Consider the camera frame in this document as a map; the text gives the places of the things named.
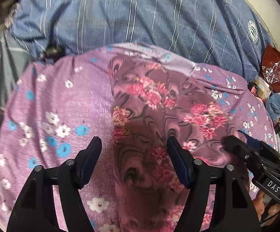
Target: plastic bag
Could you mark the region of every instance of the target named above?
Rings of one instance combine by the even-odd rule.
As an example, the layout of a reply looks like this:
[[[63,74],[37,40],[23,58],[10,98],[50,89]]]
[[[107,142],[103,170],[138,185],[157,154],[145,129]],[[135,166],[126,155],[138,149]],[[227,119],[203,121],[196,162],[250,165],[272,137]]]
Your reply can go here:
[[[261,63],[262,76],[274,92],[280,92],[280,52],[267,44]]]

